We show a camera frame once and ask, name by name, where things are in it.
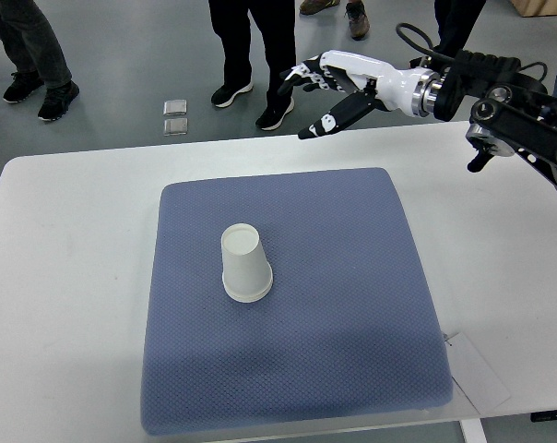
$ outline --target cardboard box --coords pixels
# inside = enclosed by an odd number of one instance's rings
[[[557,16],[557,0],[511,0],[522,17]]]

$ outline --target paper cup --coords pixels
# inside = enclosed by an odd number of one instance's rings
[[[238,223],[221,236],[223,287],[233,300],[252,303],[264,297],[272,286],[272,268],[255,227]]]

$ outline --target concrete floor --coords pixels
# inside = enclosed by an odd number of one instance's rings
[[[395,25],[401,21],[419,26],[436,41],[433,2],[365,0],[372,28],[368,38],[360,42],[348,35],[345,3],[316,16],[297,17],[299,60],[328,49],[339,49],[406,68],[408,60],[419,55],[396,35]],[[255,27],[251,51],[255,89],[230,108],[220,110],[212,107],[209,99],[222,82],[222,49],[211,28],[204,0],[155,3],[37,0],[37,4],[52,23],[81,92],[68,114],[51,124],[36,117],[43,90],[23,103],[7,105],[2,95],[15,69],[0,44],[0,174],[8,161],[26,155],[295,134],[343,98],[332,91],[307,94],[296,90],[294,111],[281,128],[268,134],[254,125],[266,105],[267,85],[264,47]],[[466,49],[518,57],[523,65],[545,62],[549,67],[545,84],[551,92],[557,72],[557,17],[521,18],[509,0],[488,0]],[[539,74],[540,70],[530,71],[530,75]],[[163,103],[174,99],[188,101],[188,134],[164,137]],[[473,102],[465,100],[455,120],[467,120]],[[401,112],[375,112],[353,128],[434,121],[431,116],[415,119]],[[557,422],[531,424],[527,415],[487,419],[483,425],[491,443],[557,442]],[[458,424],[298,440],[300,443],[463,441]]]

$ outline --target white robotic hand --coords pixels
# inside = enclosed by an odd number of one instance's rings
[[[373,109],[401,110],[408,116],[425,116],[428,90],[438,73],[424,67],[397,70],[388,63],[363,55],[327,51],[305,60],[291,72],[279,93],[294,86],[306,91],[338,90],[349,94],[320,120],[299,133],[300,138],[336,134]]]

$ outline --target robotic hand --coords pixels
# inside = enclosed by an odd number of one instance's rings
[[[438,73],[424,67],[400,71],[363,55],[328,51],[294,67],[278,92],[304,85],[306,91],[337,90],[349,94],[299,133],[299,138],[313,138],[336,134],[373,109],[400,109],[408,116],[425,116],[428,112],[422,98],[437,79],[440,79]]]
[[[432,51],[423,52],[437,57]],[[307,91],[349,94],[303,129],[301,139],[336,134],[374,109],[399,109],[418,117],[433,114],[438,120],[449,121],[466,96],[476,97],[480,100],[471,108],[466,137],[477,155],[468,169],[476,173],[493,157],[516,153],[557,190],[557,98],[547,95],[540,80],[521,73],[544,65],[522,67],[517,58],[468,51],[459,51],[455,59],[438,58],[446,63],[442,76],[428,68],[428,58],[425,66],[397,70],[363,55],[327,51],[284,73],[279,93],[303,85]]]

